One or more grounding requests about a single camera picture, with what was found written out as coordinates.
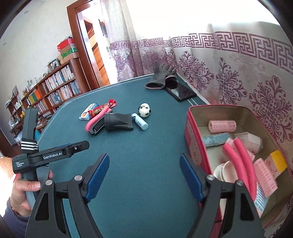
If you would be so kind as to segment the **purple sleeve left forearm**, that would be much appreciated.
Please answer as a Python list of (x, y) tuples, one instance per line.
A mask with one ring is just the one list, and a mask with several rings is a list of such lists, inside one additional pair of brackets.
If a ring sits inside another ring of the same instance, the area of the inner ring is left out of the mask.
[(5, 232), (10, 234), (10, 237), (25, 237), (25, 232), (30, 215), (23, 216), (15, 212), (10, 204), (10, 200), (7, 201), (7, 208), (5, 214), (2, 217), (3, 227)]

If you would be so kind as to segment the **person's left hand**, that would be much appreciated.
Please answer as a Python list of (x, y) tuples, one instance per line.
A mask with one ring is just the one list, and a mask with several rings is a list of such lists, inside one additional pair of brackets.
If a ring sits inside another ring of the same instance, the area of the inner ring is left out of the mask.
[(21, 216), (29, 216), (31, 208), (28, 203), (26, 192), (36, 192), (41, 189), (39, 181), (28, 181), (22, 179), (21, 175), (17, 175), (13, 182), (12, 192), (10, 196), (10, 205), (13, 210)]

